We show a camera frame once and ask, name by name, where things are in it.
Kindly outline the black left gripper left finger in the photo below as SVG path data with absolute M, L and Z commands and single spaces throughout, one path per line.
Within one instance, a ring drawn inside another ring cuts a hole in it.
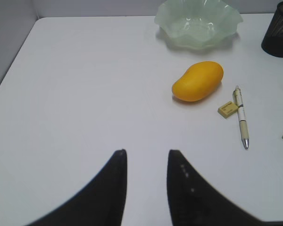
M 126 150 L 113 153 L 101 171 L 75 196 L 32 226 L 119 226 L 127 191 Z

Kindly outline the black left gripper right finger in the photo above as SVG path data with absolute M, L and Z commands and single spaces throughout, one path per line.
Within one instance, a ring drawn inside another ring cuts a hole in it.
M 219 193 L 179 150 L 170 150 L 166 189 L 174 226 L 283 226 L 262 221 Z

